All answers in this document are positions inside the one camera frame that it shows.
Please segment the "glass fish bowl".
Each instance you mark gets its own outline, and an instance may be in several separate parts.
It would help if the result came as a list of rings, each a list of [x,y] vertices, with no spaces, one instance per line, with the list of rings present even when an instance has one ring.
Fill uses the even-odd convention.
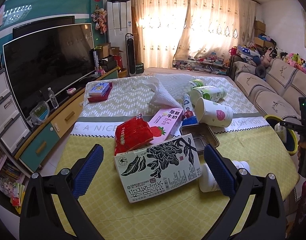
[[[49,117],[50,108],[47,102],[41,101],[30,112],[30,117],[34,125],[43,124]]]

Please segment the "green coconut water bottle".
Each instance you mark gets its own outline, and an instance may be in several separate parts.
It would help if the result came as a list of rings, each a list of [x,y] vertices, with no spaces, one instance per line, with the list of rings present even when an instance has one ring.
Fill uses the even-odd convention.
[[[212,102],[219,102],[225,98],[226,95],[226,90],[223,87],[202,86],[195,87],[191,90],[190,100],[193,105],[197,103],[199,98],[203,98]]]

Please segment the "blue white tube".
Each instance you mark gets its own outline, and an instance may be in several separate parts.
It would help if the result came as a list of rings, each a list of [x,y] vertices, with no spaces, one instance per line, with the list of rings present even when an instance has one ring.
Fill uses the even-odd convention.
[[[193,111],[193,105],[191,103],[190,97],[188,94],[183,95],[183,120],[182,125],[195,125],[198,123],[195,113]]]

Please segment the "white leaf paper cup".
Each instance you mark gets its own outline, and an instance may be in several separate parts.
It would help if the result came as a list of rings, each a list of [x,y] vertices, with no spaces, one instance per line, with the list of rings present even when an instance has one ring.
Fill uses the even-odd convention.
[[[195,115],[198,123],[226,128],[233,119],[233,109],[200,97],[195,104]]]

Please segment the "red snack bag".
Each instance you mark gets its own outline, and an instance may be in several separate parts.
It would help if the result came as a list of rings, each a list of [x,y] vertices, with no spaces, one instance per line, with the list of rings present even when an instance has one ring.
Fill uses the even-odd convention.
[[[149,124],[142,114],[118,125],[115,131],[114,155],[136,150],[153,140]]]

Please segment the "clear bubble wrap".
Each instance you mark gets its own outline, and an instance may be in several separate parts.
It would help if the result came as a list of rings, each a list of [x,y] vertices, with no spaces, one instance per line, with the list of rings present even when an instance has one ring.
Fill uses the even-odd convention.
[[[182,100],[184,94],[190,95],[190,82],[195,79],[188,74],[156,74],[155,77],[176,101]]]

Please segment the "white pill bottle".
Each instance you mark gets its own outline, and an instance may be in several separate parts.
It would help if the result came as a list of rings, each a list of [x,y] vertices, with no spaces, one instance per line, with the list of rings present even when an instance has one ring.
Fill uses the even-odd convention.
[[[250,172],[250,166],[246,161],[236,161],[232,160],[231,161],[237,169],[244,168],[248,172]],[[220,188],[217,184],[217,181],[215,180],[212,172],[210,171],[210,168],[206,164],[201,165],[201,172],[202,175],[198,179],[199,183],[199,189],[204,192],[213,192],[213,191],[219,191]]]

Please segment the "white paper towel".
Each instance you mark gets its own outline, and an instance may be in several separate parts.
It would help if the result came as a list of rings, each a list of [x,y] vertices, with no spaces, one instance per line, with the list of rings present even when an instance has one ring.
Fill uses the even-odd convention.
[[[158,78],[150,77],[149,79],[143,81],[143,84],[154,92],[154,95],[150,101],[150,103],[153,105],[164,108],[182,108],[182,106],[165,89]]]

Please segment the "brown plastic food tray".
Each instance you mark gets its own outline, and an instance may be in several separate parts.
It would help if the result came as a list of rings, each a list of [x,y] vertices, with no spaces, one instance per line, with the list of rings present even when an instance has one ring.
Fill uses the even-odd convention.
[[[191,134],[196,146],[198,155],[203,155],[207,144],[217,148],[219,140],[207,124],[185,125],[179,129],[181,135]]]

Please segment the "beige sofa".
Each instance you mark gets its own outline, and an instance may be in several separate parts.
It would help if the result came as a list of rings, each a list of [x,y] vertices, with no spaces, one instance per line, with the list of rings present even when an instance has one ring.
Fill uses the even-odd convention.
[[[285,121],[301,117],[299,97],[306,98],[304,72],[273,59],[261,79],[255,66],[236,61],[230,66],[229,77],[262,116],[274,115]]]

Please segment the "white drawer unit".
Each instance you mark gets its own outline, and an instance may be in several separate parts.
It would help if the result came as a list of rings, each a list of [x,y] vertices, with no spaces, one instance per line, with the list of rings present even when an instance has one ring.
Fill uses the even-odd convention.
[[[7,73],[0,70],[0,140],[11,155],[15,155],[31,135],[15,96],[8,83]]]

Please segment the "pink strawberry milk carton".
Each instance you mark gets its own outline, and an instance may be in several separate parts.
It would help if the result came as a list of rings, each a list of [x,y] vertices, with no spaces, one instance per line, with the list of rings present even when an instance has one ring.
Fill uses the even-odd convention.
[[[160,109],[148,122],[153,140],[150,144],[155,145],[173,137],[182,121],[182,108]]]

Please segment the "red fire extinguisher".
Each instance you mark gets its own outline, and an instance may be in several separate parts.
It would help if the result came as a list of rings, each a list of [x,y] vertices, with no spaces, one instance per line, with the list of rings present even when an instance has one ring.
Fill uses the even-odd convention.
[[[122,57],[120,55],[113,55],[113,59],[117,62],[117,66],[121,71],[124,70]]]

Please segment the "cream curtains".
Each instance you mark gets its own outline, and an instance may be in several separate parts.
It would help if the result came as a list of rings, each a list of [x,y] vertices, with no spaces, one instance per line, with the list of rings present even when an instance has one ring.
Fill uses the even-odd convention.
[[[228,60],[229,50],[252,39],[252,0],[131,0],[138,58],[146,68],[171,68],[173,60]]]

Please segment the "pile of plush toys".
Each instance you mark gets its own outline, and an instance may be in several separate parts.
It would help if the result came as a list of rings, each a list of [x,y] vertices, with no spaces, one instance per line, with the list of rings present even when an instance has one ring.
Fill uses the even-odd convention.
[[[298,53],[287,53],[277,47],[270,47],[266,50],[265,54],[261,56],[261,64],[265,68],[268,68],[272,64],[273,59],[280,59],[306,74],[306,60]]]

